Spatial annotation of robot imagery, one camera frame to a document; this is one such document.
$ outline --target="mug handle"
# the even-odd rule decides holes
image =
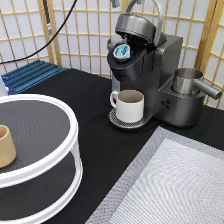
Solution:
[[[116,96],[117,96],[118,93],[119,93],[119,92],[114,91],[114,92],[112,92],[112,93],[110,94],[110,103],[111,103],[112,107],[114,107],[114,108],[116,108],[116,104],[114,103],[114,97],[113,97],[113,95],[116,95]]]

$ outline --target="white mug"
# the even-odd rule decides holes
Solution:
[[[116,116],[126,123],[140,121],[144,115],[144,95],[136,90],[114,91],[110,95],[110,103],[116,108]]]

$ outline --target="round tray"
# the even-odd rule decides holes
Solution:
[[[0,123],[9,127],[17,156],[0,169],[0,188],[30,180],[59,163],[78,136],[76,117],[65,103],[42,95],[0,98]]]
[[[1,97],[0,111],[17,152],[0,169],[0,223],[42,223],[66,206],[82,179],[76,117],[42,95]]]

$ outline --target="white rim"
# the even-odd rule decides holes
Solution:
[[[53,97],[37,94],[21,94],[15,96],[0,97],[0,103],[19,101],[19,100],[37,100],[54,104],[60,107],[69,117],[70,131],[62,144],[45,158],[24,168],[0,174],[0,188],[16,185],[30,180],[46,172],[59,163],[72,149],[78,137],[78,123],[72,109],[64,102]]]

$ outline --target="tan cup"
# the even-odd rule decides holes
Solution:
[[[8,166],[16,158],[16,149],[8,127],[0,125],[0,168]]]

